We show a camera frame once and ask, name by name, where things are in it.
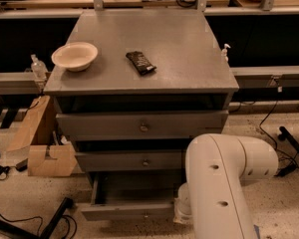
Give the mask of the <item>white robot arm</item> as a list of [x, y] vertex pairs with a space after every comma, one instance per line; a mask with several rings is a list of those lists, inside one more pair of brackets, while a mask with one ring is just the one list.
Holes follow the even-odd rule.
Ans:
[[267, 179], [277, 168], [276, 151], [262, 139], [200, 135], [186, 150], [174, 219], [192, 223], [195, 239], [258, 239], [241, 183]]

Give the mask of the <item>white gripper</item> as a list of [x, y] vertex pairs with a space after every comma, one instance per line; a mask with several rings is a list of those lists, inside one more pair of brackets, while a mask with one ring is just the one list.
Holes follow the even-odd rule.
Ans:
[[174, 200], [173, 221], [183, 225], [192, 224], [192, 212], [187, 182], [180, 186], [177, 192], [177, 198]]

